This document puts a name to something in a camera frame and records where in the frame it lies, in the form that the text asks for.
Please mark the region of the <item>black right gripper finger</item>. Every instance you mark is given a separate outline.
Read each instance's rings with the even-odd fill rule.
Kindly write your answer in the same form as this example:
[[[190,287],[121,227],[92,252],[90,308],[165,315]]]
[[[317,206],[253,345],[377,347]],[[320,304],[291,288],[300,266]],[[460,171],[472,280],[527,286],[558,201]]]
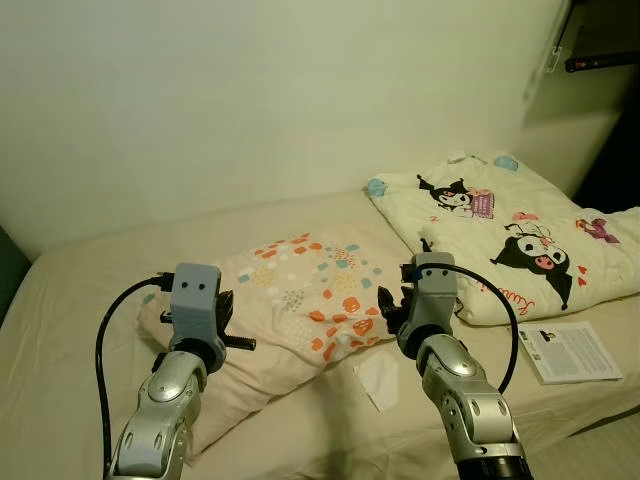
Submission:
[[[396,297],[385,287],[378,288],[378,308],[387,321],[387,330],[392,335],[399,335],[401,328],[406,323],[406,311],[404,306],[396,301]]]

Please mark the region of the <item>pink patterned pillow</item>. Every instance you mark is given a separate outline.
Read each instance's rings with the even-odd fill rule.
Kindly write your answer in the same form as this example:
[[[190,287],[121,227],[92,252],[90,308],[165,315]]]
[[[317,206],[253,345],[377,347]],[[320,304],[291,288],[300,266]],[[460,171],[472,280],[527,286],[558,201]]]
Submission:
[[[289,454],[316,456],[347,433],[347,404],[369,403],[326,371],[390,339],[378,291],[408,259],[388,228],[349,221],[219,260],[221,285],[234,296],[227,332],[257,344],[228,349],[207,379],[189,465],[247,460],[251,448],[287,436],[300,439]]]

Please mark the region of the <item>white paperback book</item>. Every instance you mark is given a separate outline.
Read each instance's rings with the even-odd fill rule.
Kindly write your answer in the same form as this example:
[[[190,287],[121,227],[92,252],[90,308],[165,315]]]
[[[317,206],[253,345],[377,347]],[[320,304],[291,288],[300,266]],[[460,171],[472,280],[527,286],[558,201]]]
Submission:
[[[593,326],[585,321],[521,323],[518,338],[543,385],[625,378]]]

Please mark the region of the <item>white tissue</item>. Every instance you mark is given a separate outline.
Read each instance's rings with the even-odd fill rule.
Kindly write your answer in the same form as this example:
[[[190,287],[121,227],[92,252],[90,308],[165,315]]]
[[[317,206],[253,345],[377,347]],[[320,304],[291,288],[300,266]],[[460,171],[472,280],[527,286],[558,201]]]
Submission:
[[[380,413],[387,413],[397,406],[401,383],[397,360],[392,355],[375,353],[353,367],[353,374]]]

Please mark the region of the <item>cream cartoon print blanket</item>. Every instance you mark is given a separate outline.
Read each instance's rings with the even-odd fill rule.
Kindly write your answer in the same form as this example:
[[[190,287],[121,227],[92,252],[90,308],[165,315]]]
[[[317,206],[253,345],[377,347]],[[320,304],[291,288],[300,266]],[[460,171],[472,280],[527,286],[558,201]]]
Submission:
[[[497,285],[521,321],[640,291],[640,211],[573,204],[509,155],[381,173],[365,191],[413,252],[445,252]]]

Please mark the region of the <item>dark teal headboard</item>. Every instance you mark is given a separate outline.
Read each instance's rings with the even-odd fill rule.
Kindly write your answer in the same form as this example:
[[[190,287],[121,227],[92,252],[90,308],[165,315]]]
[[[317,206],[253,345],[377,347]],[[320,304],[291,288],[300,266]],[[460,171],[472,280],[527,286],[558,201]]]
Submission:
[[[0,326],[29,268],[31,261],[0,227]]]

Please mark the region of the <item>black cabinet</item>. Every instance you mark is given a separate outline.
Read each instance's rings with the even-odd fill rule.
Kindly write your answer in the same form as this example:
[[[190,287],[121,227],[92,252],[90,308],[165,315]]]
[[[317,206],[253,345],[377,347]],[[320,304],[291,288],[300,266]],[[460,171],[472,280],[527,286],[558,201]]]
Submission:
[[[572,197],[576,205],[620,212],[640,205],[639,95],[628,97],[611,134]]]

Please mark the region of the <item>white wall bracket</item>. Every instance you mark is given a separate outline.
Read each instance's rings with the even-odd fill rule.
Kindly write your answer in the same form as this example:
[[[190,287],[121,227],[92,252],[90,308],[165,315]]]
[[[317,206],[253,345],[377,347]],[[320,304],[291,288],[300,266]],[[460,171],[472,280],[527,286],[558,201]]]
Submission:
[[[564,15],[554,29],[547,47],[543,61],[541,61],[539,73],[541,76],[554,76],[561,73],[564,60],[571,54],[573,45],[573,20],[571,15]]]

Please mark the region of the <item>dark wall shelf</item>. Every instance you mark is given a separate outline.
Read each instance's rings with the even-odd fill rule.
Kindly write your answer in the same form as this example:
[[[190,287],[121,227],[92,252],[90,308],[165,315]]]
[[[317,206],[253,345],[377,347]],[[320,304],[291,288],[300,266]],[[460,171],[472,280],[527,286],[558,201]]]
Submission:
[[[566,6],[575,28],[562,72],[639,64],[640,0],[568,0]]]

